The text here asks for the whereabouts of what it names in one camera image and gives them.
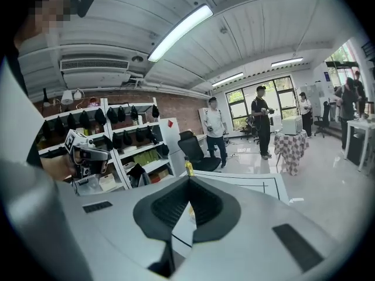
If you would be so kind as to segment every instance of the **brick wall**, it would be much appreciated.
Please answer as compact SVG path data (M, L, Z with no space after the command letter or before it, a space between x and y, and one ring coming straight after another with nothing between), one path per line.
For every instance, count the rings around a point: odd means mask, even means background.
M207 101L197 98L184 97L180 95L163 94L157 92L145 91L99 91L89 92L83 103L82 108L87 107L89 98L96 97L98 101L100 98L107 98L109 103L122 104L129 103L150 103L152 97L156 98L161 118L177 118L180 132L191 129L196 134L202 134L202 125L200 123L198 109L207 107ZM82 100L74 101L69 105L69 109L76 109L76 105ZM35 103L36 108L42 111L42 102ZM59 112L59 106L44 107L43 116L50 116Z

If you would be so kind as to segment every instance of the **person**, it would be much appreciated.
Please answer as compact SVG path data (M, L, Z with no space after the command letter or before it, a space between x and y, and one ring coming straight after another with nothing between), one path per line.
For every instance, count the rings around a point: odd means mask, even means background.
M301 96L301 102L299 103L299 111L302 115L302 124L304 126L304 130L306 130L307 136L311 137L311 103L306 98L306 94L301 92L299 94Z
M348 77L345 85L339 87L336 92L336 103L340 107L339 121L341 122L341 148L344 153L346 149L346 137L347 137L347 122L354 119L354 108L353 103L356 104L358 110L359 97L354 87L354 80ZM351 128L351 134L354 133L354 128Z
M217 100L215 97L209 99L210 107L205 112L204 124L207 127L207 146L209 148L210 156L215 157L215 145L220 150L221 167L227 165L227 152L224 144L223 133L225 131L223 125L223 118L221 111L217 109Z
M3 20L7 22L3 35L5 57L26 95L28 91L18 63L21 44L31 37L47 32L51 27L58 26L59 22L68 18L72 5L73 0L17 0L16 7L3 12ZM43 168L54 180L64 180L76 172L68 154L51 159L40 158L35 144L30 149L27 162Z
M355 72L355 79L354 79L354 87L356 88L356 92L358 95L358 113L359 117L364 119L364 108L366 106L366 94L364 92L364 87L362 82L359 80L360 73L359 71Z
M259 136L260 155L264 160L268 160L272 155L268 153L268 144L271 137L271 124L268 114L273 112L266 101L262 98L265 94L265 87L257 87L257 96L251 103L251 115L254 117L255 128Z

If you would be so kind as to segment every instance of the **air conditioner grille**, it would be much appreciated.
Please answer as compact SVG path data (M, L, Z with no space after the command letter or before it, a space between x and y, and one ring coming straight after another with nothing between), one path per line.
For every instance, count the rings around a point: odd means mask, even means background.
M110 60L110 59L74 59L62 60L61 71L70 70L73 68L88 68L88 67L108 67L108 68L123 68L127 70L129 62L125 60Z

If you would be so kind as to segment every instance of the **yellow bottle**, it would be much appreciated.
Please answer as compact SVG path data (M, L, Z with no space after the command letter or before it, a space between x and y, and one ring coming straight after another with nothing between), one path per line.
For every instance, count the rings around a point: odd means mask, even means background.
M185 156L185 168L188 176L194 176L193 166L187 156Z

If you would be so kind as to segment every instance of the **black rectangular slot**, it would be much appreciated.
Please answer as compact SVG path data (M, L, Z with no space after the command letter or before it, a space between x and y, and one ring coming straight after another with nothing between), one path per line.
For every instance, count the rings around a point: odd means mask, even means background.
M274 227L272 230L303 272L323 261L323 257L289 224Z
M104 202L99 202L96 204L83 206L83 210L85 213L92 213L94 211L98 211L98 210L101 210L110 206L112 206L110 202L104 201Z

